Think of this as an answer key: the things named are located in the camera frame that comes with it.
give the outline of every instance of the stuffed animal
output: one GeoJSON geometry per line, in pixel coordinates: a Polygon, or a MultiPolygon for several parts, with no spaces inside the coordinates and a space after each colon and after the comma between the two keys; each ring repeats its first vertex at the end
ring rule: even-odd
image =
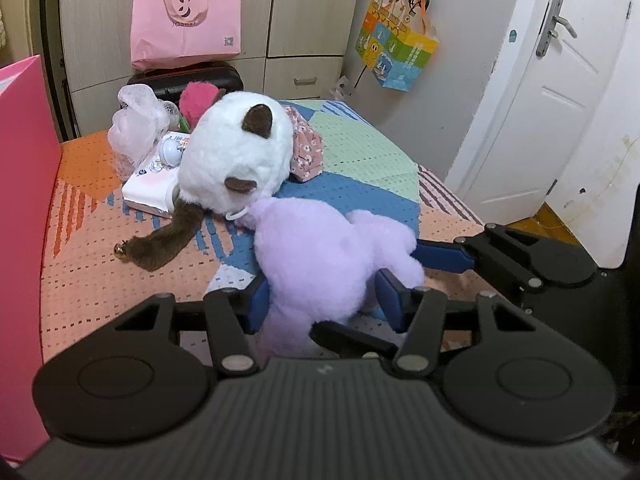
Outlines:
{"type": "Polygon", "coordinates": [[[114,254],[159,269],[195,236],[205,210],[232,219],[276,193],[289,176],[292,152],[293,126],[278,102],[251,92],[225,95],[200,118],[184,150],[172,223],[117,244],[114,254]]]}
{"type": "Polygon", "coordinates": [[[180,198],[217,214],[238,213],[280,189],[292,152],[293,126],[277,101],[228,94],[191,134],[178,170],[180,198]]]}
{"type": "Polygon", "coordinates": [[[222,99],[225,89],[212,83],[192,81],[180,94],[180,113],[189,123],[190,131],[198,125],[198,121],[213,103],[222,99]]]}
{"type": "Polygon", "coordinates": [[[313,323],[347,320],[376,306],[374,276],[389,269],[404,286],[422,285],[406,225],[357,210],[343,216],[325,202],[263,198],[237,224],[255,230],[255,256],[270,287],[270,309],[258,333],[268,357],[302,357],[316,346],[313,323]]]}

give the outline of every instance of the blue gripper pad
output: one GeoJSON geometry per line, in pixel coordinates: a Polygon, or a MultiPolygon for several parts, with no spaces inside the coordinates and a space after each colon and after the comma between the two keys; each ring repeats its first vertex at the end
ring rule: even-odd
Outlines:
{"type": "Polygon", "coordinates": [[[376,287],[376,298],[380,304],[380,309],[385,314],[389,326],[398,333],[406,332],[404,321],[404,310],[402,302],[402,291],[406,288],[387,269],[376,272],[374,278],[376,287]]]}
{"type": "Polygon", "coordinates": [[[252,293],[247,316],[247,330],[251,334],[260,330],[269,311],[269,282],[264,276],[259,276],[256,280],[258,285],[252,293]]]}
{"type": "Polygon", "coordinates": [[[412,253],[423,267],[428,269],[444,270],[460,274],[465,270],[474,268],[475,261],[468,256],[461,248],[456,246],[447,247],[446,244],[437,242],[420,243],[412,253]]]}

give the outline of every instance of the plastic bag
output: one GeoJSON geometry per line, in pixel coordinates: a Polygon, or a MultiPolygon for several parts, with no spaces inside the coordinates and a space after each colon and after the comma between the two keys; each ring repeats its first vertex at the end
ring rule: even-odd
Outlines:
{"type": "Polygon", "coordinates": [[[160,101],[147,85],[123,86],[121,109],[113,115],[107,139],[119,179],[127,180],[168,130],[177,130],[180,112],[170,101],[160,101]]]}
{"type": "Polygon", "coordinates": [[[346,76],[342,76],[331,88],[320,96],[327,101],[344,101],[353,92],[353,85],[346,76]]]}

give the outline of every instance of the wardrobe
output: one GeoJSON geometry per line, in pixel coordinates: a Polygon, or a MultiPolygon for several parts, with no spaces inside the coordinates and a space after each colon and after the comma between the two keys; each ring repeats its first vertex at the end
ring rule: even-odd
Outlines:
{"type": "MultiPolygon", "coordinates": [[[[231,64],[245,89],[276,99],[318,97],[340,75],[356,0],[242,0],[242,52],[231,64]]],[[[132,0],[60,0],[74,135],[109,128],[134,73],[132,0]]]]}

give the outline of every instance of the small bell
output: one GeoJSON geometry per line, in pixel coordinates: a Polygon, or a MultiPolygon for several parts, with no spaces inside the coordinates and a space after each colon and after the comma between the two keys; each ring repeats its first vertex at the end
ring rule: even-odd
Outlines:
{"type": "Polygon", "coordinates": [[[114,256],[119,260],[127,259],[127,251],[125,250],[126,242],[123,240],[121,244],[116,244],[113,248],[114,256]]]}

